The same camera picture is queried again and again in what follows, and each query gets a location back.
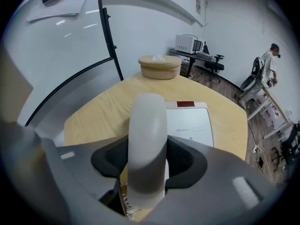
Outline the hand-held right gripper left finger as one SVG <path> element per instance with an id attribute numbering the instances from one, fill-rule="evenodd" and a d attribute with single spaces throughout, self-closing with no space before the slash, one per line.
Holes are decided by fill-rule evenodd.
<path id="1" fill-rule="evenodd" d="M 24 207 L 23 224 L 127 225 L 128 219 L 92 197 L 64 166 L 56 147 L 30 128 L 0 125 L 0 165 Z"/>

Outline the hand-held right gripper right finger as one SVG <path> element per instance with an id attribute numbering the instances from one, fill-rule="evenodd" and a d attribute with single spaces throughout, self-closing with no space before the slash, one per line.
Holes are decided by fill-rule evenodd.
<path id="1" fill-rule="evenodd" d="M 238 156 L 195 141 L 169 136 L 169 141 L 200 152 L 207 168 L 188 188 L 169 188 L 144 219 L 146 225 L 256 225 L 276 218 L 274 209 L 284 189 Z"/>

